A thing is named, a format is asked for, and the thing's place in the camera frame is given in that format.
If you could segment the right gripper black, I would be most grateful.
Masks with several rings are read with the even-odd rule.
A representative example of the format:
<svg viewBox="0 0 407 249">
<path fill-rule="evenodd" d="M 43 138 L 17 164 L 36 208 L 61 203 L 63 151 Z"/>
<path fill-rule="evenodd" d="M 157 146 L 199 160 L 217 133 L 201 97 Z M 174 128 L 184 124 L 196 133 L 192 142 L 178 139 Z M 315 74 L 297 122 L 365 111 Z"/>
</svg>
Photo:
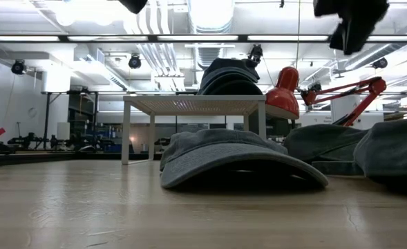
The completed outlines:
<svg viewBox="0 0 407 249">
<path fill-rule="evenodd" d="M 330 48 L 343 49 L 345 55 L 359 52 L 375 28 L 372 23 L 351 20 L 379 21 L 389 7 L 387 0 L 313 0 L 315 17 L 337 14 L 347 20 L 337 25 L 330 38 Z"/>
</svg>

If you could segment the grey cotton cap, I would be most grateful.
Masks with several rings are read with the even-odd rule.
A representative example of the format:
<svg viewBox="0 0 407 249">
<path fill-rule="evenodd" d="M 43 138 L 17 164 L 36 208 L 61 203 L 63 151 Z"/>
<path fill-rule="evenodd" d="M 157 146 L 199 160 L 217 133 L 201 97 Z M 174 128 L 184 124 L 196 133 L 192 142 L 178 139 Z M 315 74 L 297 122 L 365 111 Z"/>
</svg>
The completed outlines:
<svg viewBox="0 0 407 249">
<path fill-rule="evenodd" d="M 288 154 L 326 175 L 362 176 L 354 150 L 366 130 L 334 124 L 314 124 L 292 130 L 283 142 Z"/>
<path fill-rule="evenodd" d="M 324 188 L 327 177 L 308 163 L 290 156 L 277 142 L 251 131 L 204 129 L 171 136 L 160 160 L 160 185 L 173 189 L 192 179 L 226 171 L 298 176 Z"/>
<path fill-rule="evenodd" d="M 407 119 L 374 124 L 355 147 L 354 161 L 372 181 L 407 187 Z"/>
</svg>

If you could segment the black overhead light bar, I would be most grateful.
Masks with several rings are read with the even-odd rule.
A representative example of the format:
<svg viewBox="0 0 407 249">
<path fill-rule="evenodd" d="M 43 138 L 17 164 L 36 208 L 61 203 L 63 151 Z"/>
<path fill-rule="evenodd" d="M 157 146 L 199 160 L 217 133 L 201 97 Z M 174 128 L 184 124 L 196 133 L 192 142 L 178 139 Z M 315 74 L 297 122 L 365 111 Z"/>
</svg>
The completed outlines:
<svg viewBox="0 0 407 249">
<path fill-rule="evenodd" d="M 331 35 L 0 35 L 0 43 L 320 43 Z"/>
</svg>

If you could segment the black ceiling spotlight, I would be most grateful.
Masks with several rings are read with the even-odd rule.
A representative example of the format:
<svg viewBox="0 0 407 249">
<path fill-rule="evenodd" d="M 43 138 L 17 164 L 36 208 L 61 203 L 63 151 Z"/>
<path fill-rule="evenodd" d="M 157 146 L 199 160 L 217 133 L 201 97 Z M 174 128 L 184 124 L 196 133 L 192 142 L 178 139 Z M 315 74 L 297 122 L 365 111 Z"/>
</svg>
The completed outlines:
<svg viewBox="0 0 407 249">
<path fill-rule="evenodd" d="M 249 55 L 247 56 L 247 62 L 252 67 L 257 67 L 261 62 L 263 56 L 263 49 L 260 44 L 254 44 Z"/>
<path fill-rule="evenodd" d="M 142 63 L 140 60 L 140 55 L 139 54 L 132 54 L 131 58 L 128 62 L 129 68 L 132 69 L 138 69 L 141 67 Z"/>
<path fill-rule="evenodd" d="M 25 61 L 22 59 L 17 59 L 11 67 L 12 73 L 15 75 L 24 75 L 26 74 L 26 65 Z"/>
<path fill-rule="evenodd" d="M 385 68 L 388 65 L 388 61 L 385 57 L 382 57 L 381 59 L 378 59 L 377 61 L 373 62 L 371 67 L 374 69 L 381 69 Z"/>
</svg>

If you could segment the red desk lamp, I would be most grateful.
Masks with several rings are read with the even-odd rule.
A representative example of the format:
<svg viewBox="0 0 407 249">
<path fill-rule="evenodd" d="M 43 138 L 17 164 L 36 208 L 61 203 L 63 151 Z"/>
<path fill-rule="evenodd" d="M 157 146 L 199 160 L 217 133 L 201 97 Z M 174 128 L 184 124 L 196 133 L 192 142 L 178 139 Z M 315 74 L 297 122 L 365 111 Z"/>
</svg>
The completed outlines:
<svg viewBox="0 0 407 249">
<path fill-rule="evenodd" d="M 308 89 L 300 89 L 298 82 L 299 72 L 294 67 L 287 66 L 280 71 L 276 86 L 265 94 L 265 104 L 270 114 L 288 120 L 298 119 L 300 111 L 295 97 L 296 91 L 300 93 L 307 106 L 367 91 L 366 98 L 352 112 L 334 122 L 335 125 L 349 127 L 387 87 L 386 81 L 382 77 L 373 77 L 326 90 L 323 90 L 320 84 L 313 84 Z"/>
</svg>

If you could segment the white perforated metal shelf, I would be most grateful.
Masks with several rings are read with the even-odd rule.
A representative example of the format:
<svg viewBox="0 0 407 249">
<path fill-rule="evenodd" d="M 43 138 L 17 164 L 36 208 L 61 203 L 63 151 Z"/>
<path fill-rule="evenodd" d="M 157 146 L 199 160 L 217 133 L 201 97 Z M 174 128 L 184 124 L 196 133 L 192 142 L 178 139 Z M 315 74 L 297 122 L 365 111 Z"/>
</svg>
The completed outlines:
<svg viewBox="0 0 407 249">
<path fill-rule="evenodd" d="M 149 160 L 154 159 L 155 118 L 157 116 L 243 116 L 249 130 L 249 115 L 258 112 L 258 134 L 266 138 L 264 95 L 139 95 L 123 97 L 121 163 L 129 165 L 131 107 L 149 115 Z"/>
</svg>

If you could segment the black background rack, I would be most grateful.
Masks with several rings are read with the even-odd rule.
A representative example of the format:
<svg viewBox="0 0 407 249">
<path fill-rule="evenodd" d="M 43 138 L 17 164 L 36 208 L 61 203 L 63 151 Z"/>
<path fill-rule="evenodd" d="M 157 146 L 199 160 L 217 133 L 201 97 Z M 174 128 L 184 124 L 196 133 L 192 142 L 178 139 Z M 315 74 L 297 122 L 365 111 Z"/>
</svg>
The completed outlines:
<svg viewBox="0 0 407 249">
<path fill-rule="evenodd" d="M 48 123 L 49 123 L 49 115 L 50 115 L 50 105 L 61 95 L 91 95 L 95 96 L 93 100 L 94 103 L 94 112 L 93 112 L 93 137 L 94 139 L 97 138 L 97 114 L 98 114 L 98 104 L 99 104 L 99 92 L 98 91 L 89 91 L 89 90 L 69 90 L 69 91 L 42 91 L 43 95 L 46 95 L 46 112 L 45 112 L 45 123 L 44 123 L 44 137 L 43 137 L 43 150 L 47 150 L 47 143 L 49 142 L 48 139 Z"/>
</svg>

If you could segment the black aluminium rig frame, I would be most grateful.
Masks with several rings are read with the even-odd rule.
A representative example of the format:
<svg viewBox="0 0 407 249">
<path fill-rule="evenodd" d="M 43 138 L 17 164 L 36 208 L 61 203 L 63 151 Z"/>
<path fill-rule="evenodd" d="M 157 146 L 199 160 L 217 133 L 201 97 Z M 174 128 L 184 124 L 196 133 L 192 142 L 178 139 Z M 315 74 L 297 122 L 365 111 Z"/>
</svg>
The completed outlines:
<svg viewBox="0 0 407 249">
<path fill-rule="evenodd" d="M 48 163 L 66 160 L 117 160 L 121 161 L 121 154 L 96 153 L 43 153 L 43 154 L 0 154 L 0 167 L 6 165 L 20 165 L 31 163 Z"/>
</svg>

